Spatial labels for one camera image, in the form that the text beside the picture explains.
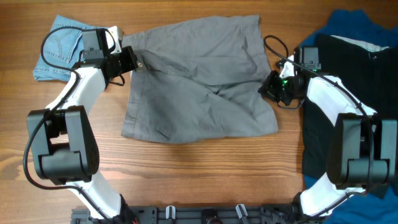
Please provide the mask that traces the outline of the grey cotton shorts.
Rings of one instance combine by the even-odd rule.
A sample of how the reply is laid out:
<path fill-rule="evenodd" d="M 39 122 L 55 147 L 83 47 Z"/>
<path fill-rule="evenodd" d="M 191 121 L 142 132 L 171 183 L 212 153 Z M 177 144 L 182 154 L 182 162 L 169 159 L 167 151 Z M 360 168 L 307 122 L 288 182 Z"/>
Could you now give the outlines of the grey cotton shorts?
<path fill-rule="evenodd" d="M 177 144 L 276 133 L 258 93 L 271 72 L 259 22 L 212 16 L 125 36 L 142 67 L 131 72 L 121 134 Z"/>

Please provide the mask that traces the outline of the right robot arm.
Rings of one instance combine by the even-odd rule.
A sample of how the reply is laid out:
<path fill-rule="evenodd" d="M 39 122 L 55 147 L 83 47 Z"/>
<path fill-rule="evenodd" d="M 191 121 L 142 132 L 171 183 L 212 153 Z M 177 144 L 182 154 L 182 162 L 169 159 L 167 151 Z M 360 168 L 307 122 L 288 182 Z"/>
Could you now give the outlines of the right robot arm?
<path fill-rule="evenodd" d="M 279 55 L 282 70 L 273 70 L 258 92 L 290 107 L 293 99 L 315 103 L 333 125 L 326 172 L 295 202 L 301 222 L 320 220 L 355 195 L 367 195 L 393 180 L 396 166 L 397 121 L 381 119 L 362 104 L 336 76 L 320 71 L 318 49 L 310 49 L 306 63 L 295 49 Z"/>

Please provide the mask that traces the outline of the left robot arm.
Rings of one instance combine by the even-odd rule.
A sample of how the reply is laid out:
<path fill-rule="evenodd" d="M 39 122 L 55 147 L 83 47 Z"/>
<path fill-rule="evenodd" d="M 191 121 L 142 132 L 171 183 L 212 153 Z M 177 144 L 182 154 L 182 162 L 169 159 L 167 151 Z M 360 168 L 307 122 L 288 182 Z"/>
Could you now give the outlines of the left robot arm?
<path fill-rule="evenodd" d="M 123 196 L 99 171 L 100 155 L 88 113 L 116 77 L 138 67 L 116 26 L 82 29 L 83 50 L 66 70 L 70 79 L 56 99 L 27 116 L 23 155 L 26 179 L 43 190 L 68 189 L 88 208 L 92 223 L 138 223 Z"/>

